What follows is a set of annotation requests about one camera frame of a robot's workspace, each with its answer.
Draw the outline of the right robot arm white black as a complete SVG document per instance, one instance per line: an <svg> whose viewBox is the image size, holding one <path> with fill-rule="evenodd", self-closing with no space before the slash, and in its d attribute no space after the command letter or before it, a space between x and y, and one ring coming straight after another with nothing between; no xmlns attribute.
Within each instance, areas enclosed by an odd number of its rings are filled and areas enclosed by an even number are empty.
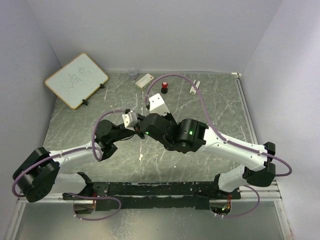
<svg viewBox="0 0 320 240"><path fill-rule="evenodd" d="M268 151L264 145L251 144L233 137L222 140L203 122L187 118L176 123L151 113L141 122L140 130L160 142L168 151L216 154L238 162L238 167L220 174L217 183L212 186L212 193L218 199L223 199L246 184L268 187L276 176L276 166L267 157Z"/></svg>

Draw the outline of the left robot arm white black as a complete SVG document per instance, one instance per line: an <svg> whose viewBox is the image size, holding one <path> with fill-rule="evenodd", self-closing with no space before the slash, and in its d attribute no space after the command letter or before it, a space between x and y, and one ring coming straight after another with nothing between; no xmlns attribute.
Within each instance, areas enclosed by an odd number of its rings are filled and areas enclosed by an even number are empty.
<svg viewBox="0 0 320 240"><path fill-rule="evenodd" d="M131 120L124 114L123 123L116 125L104 119L97 122L89 143L65 150L35 149L15 171L13 194L34 203L49 194L73 192L81 199L89 199L94 188L84 173L66 174L74 164L97 163L110 158L118 149L115 142L134 135L144 139L140 130L141 117Z"/></svg>

